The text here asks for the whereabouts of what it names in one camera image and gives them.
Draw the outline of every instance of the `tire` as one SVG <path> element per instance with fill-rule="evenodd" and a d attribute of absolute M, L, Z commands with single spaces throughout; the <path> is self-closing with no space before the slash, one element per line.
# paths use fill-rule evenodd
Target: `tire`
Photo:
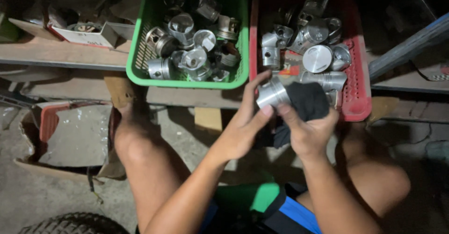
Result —
<path fill-rule="evenodd" d="M 129 234 L 114 220 L 93 213 L 69 213 L 24 227 L 19 234 Z"/>

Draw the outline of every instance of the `red plastic tray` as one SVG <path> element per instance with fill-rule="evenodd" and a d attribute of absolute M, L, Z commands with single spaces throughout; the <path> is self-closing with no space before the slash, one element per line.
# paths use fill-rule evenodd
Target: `red plastic tray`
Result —
<path fill-rule="evenodd" d="M 280 7 L 289 8 L 295 4 L 302 5 L 305 0 L 253 0 L 250 23 L 250 80 L 262 69 L 262 61 L 258 60 L 259 15 L 262 12 L 278 11 Z M 366 61 L 365 41 L 362 25 L 354 0 L 329 0 L 327 10 L 338 12 L 343 22 L 343 38 L 352 56 L 352 64 L 344 72 L 348 80 L 341 94 L 340 109 L 344 121 L 362 121 L 371 113 L 371 88 L 369 84 L 368 63 Z"/>
<path fill-rule="evenodd" d="M 92 105 L 92 103 L 77 103 L 77 104 L 58 104 L 44 107 L 42 112 L 40 113 L 40 130 L 39 130 L 39 139 L 41 141 L 40 150 L 41 154 L 47 152 L 47 143 L 50 137 L 56 130 L 58 126 L 59 117 L 56 114 L 58 111 L 75 109 L 78 107 Z M 112 108 L 111 115 L 109 117 L 109 140 L 108 140 L 108 149 L 110 150 L 112 145 L 112 141 L 114 139 L 115 130 L 120 122 L 120 112 Z"/>

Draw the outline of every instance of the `concrete floor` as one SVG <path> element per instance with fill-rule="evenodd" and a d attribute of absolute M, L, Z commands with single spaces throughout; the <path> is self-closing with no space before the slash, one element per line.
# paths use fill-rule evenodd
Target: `concrete floor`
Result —
<path fill-rule="evenodd" d="M 216 139 L 194 129 L 192 110 L 170 108 L 158 113 L 163 137 L 173 146 L 193 170 Z M 20 135 L 18 123 L 25 111 L 20 111 L 9 130 L 0 134 L 0 234 L 13 234 L 22 226 L 47 217 L 68 212 L 95 212 L 119 222 L 131 233 L 137 220 L 128 182 L 104 179 L 96 190 L 104 204 L 86 184 L 31 174 L 13 163 L 28 152 Z M 403 162 L 412 179 L 410 196 L 384 220 L 388 233 L 449 233 L 445 217 L 435 207 L 426 177 L 416 162 L 424 154 L 424 146 L 433 140 L 449 139 L 449 125 L 432 124 L 432 134 L 419 144 L 410 144 L 428 135 L 427 123 L 378 121 L 372 127 L 375 136 L 387 145 L 391 153 Z M 332 152 L 332 140 L 329 154 Z M 230 163 L 221 181 L 227 184 L 258 182 L 273 174 L 282 182 L 301 180 L 300 162 L 289 149 L 253 150 L 238 162 Z"/>

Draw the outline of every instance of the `green plastic basket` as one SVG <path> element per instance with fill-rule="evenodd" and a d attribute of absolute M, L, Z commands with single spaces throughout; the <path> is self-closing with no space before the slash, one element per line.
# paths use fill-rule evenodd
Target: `green plastic basket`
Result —
<path fill-rule="evenodd" d="M 249 35 L 248 35 L 248 0 L 216 0 L 223 5 L 222 14 L 242 21 L 239 40 L 236 47 L 242 60 L 239 66 L 230 70 L 229 82 L 191 82 L 185 73 L 177 73 L 175 80 L 153 80 L 149 78 L 148 59 L 156 58 L 156 54 L 145 43 L 145 36 L 155 26 L 162 27 L 165 13 L 163 0 L 142 0 L 136 30 L 132 38 L 126 73 L 129 79 L 140 86 L 157 86 L 169 88 L 210 88 L 233 89 L 241 86 L 249 74 Z"/>

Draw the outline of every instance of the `hand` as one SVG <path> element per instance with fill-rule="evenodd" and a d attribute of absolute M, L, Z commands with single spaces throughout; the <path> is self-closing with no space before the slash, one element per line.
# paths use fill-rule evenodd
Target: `hand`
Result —
<path fill-rule="evenodd" d="M 225 163 L 245 156 L 254 144 L 256 133 L 268 123 L 274 113 L 273 107 L 263 107 L 254 115 L 254 92 L 256 87 L 269 78 L 271 71 L 265 71 L 245 86 L 242 104 L 221 136 L 210 148 L 214 159 Z"/>
<path fill-rule="evenodd" d="M 289 105 L 279 105 L 278 112 L 291 130 L 291 146 L 302 162 L 327 158 L 326 146 L 339 116 L 336 110 L 329 108 L 326 117 L 308 122 L 302 121 Z"/>

